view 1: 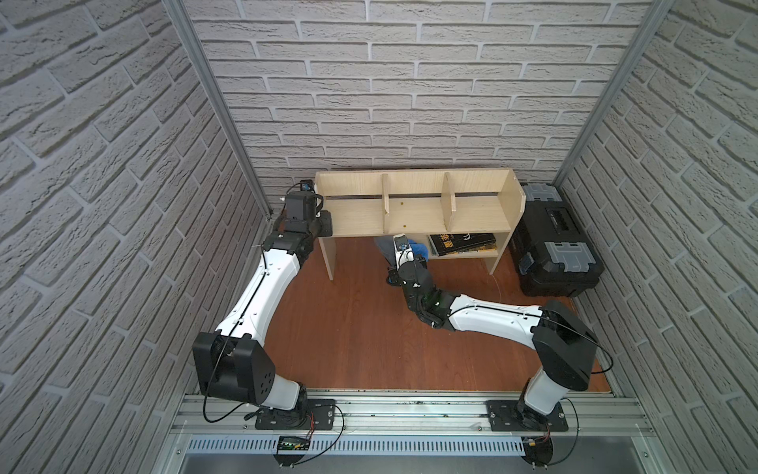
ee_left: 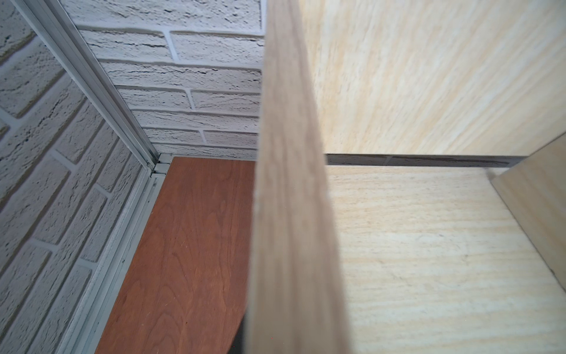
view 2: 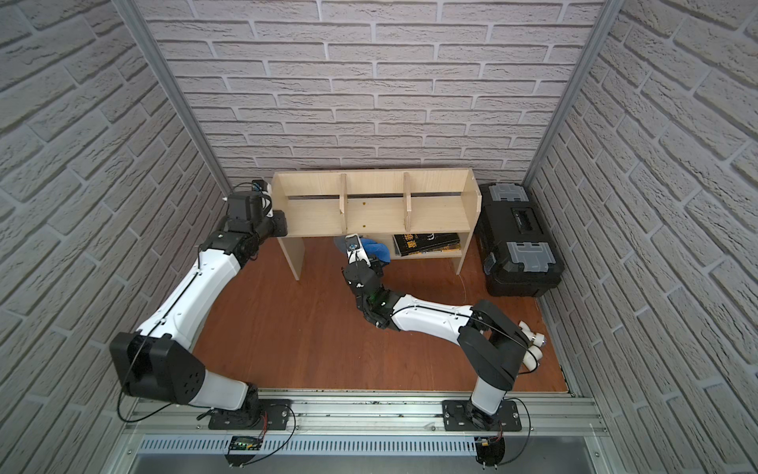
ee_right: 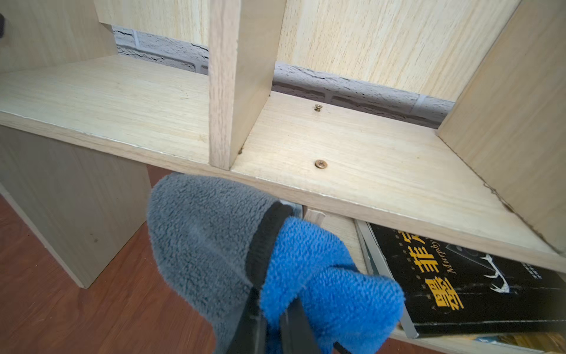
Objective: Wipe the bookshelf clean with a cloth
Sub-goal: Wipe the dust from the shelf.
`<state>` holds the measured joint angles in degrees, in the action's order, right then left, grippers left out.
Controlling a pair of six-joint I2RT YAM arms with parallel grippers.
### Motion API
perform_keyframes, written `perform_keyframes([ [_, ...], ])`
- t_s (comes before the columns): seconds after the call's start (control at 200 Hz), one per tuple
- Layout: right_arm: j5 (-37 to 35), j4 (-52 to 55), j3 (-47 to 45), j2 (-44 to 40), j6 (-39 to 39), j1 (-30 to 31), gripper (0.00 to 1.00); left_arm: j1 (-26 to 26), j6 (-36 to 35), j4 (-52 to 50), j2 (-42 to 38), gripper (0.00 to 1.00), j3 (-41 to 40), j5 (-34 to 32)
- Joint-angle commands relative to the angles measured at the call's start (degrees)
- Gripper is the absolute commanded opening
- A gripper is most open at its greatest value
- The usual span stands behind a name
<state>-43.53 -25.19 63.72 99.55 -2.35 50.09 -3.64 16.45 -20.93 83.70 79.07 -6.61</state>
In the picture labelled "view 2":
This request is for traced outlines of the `blue and grey cleaning cloth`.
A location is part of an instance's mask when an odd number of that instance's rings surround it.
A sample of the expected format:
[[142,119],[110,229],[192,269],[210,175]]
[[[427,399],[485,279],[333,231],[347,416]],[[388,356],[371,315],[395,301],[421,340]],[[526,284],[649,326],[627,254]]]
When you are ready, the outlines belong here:
[[[333,239],[335,245],[342,253],[347,253],[345,239],[347,239],[345,236],[337,236]],[[385,244],[368,237],[360,237],[359,240],[369,258],[376,258],[384,265],[391,263],[391,252]]]

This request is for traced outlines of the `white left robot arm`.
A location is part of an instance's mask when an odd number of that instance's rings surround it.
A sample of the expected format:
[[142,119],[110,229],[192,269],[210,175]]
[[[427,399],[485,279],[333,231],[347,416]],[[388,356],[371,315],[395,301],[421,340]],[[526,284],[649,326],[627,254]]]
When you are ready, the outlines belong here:
[[211,410],[250,410],[252,385],[210,371],[193,354],[193,345],[225,286],[257,258],[266,239],[286,235],[286,218],[274,209],[263,180],[232,193],[226,203],[225,215],[199,245],[185,278],[135,331],[120,332],[111,341],[122,394]]

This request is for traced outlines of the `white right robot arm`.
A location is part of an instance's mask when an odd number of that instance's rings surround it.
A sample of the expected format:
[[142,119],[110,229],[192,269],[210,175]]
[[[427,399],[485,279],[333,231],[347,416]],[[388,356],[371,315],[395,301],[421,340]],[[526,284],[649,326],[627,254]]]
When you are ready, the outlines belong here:
[[357,309],[379,329],[426,334],[459,347],[477,381],[468,402],[475,416],[493,418],[517,377],[537,369],[544,339],[521,322],[513,323],[493,303],[451,306],[393,292],[382,284],[375,263],[356,261],[343,268]]

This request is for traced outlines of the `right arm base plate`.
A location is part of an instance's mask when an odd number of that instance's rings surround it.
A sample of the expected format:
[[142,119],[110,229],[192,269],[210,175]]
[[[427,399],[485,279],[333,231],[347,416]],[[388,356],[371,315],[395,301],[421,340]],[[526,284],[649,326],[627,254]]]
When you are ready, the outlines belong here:
[[443,400],[442,421],[446,432],[504,432],[522,430],[514,400],[503,400],[493,415],[476,408],[471,401]]

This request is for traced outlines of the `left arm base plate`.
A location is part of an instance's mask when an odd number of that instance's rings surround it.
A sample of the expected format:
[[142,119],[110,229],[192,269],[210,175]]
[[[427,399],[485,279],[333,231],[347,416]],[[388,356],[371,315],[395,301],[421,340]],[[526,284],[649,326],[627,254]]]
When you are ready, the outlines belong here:
[[284,431],[291,419],[290,399],[258,399],[243,404],[237,411],[215,410],[210,415],[209,430]]

